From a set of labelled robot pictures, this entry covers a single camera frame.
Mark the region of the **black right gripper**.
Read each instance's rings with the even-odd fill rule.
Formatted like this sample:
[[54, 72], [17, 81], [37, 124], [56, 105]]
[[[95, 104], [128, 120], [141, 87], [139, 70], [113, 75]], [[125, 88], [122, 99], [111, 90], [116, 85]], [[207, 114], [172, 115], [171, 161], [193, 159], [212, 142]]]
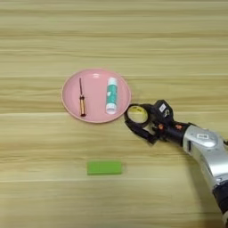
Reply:
[[[154, 115], [154, 106], [149, 103], [141, 104], [148, 114]], [[191, 125], [190, 123], [181, 123], [172, 121], [168, 124], [158, 123], [152, 129], [155, 135], [151, 134], [147, 130], [144, 130], [140, 125], [136, 123], [131, 123], [130, 121], [125, 121], [127, 127], [137, 136], [142, 137], [148, 143], [154, 144], [158, 138], [164, 142], [176, 143], [179, 146], [183, 146], [183, 137], [187, 128]]]

